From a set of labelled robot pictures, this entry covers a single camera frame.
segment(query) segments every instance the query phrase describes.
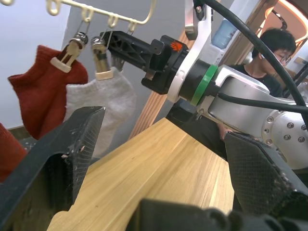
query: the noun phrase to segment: sock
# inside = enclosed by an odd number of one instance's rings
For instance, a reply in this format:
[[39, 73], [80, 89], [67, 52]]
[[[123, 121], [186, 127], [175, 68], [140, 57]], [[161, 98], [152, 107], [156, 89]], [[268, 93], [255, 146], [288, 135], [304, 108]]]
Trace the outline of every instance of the sock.
[[95, 79], [84, 85], [70, 84], [66, 86], [67, 103], [64, 120], [67, 120], [80, 107], [106, 107], [93, 158], [103, 157], [115, 131], [133, 114], [136, 106], [137, 96], [130, 82], [115, 67], [111, 69], [114, 72], [114, 77], [111, 79], [99, 81]]
[[18, 140], [0, 123], [0, 182], [4, 182], [25, 155]]
[[64, 73], [50, 63], [60, 53], [38, 46], [34, 65], [25, 74], [9, 77], [19, 99], [24, 126], [37, 140], [63, 122], [65, 86], [88, 82], [87, 71], [80, 62], [74, 61], [69, 73]]

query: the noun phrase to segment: wooden table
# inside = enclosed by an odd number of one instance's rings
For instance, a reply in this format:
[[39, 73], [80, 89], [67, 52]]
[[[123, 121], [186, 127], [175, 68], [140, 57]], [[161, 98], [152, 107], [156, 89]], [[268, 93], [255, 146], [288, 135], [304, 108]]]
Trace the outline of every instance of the wooden table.
[[124, 231], [144, 197], [228, 213], [233, 196], [228, 163], [162, 119], [93, 164], [48, 231]]

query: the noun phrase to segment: blue bottle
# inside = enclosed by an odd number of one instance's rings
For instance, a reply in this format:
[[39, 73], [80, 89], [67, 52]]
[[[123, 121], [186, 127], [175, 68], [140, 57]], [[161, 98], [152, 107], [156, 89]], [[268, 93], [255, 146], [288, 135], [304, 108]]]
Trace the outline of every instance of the blue bottle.
[[236, 31], [237, 28], [227, 19], [224, 19], [222, 20], [219, 29], [216, 31], [211, 43], [220, 49], [225, 49]]

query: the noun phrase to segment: eyeglasses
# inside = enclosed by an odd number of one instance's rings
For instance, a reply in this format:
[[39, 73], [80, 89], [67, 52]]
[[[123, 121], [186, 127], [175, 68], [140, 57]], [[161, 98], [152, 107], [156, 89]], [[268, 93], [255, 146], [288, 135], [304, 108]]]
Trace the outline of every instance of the eyeglasses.
[[277, 59], [279, 60], [280, 63], [285, 62], [285, 64], [287, 65], [290, 61], [291, 61], [291, 57], [289, 55], [285, 55], [282, 56], [280, 54], [275, 54], [275, 56], [277, 57]]

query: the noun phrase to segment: clothespin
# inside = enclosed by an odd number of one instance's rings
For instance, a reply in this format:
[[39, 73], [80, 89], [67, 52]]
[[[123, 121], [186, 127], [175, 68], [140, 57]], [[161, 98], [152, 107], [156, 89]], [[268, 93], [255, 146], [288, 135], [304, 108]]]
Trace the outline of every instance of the clothespin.
[[50, 63], [65, 73], [70, 72], [73, 61], [80, 55], [88, 43], [88, 36], [84, 32], [77, 32], [68, 45]]
[[92, 45], [92, 53], [93, 53], [93, 59], [96, 66], [96, 79], [97, 80], [104, 80], [104, 79], [110, 79], [113, 78], [114, 73], [110, 69], [110, 65], [108, 63], [107, 59], [107, 48], [104, 45], [104, 41], [101, 40], [100, 37], [94, 37], [91, 40]]

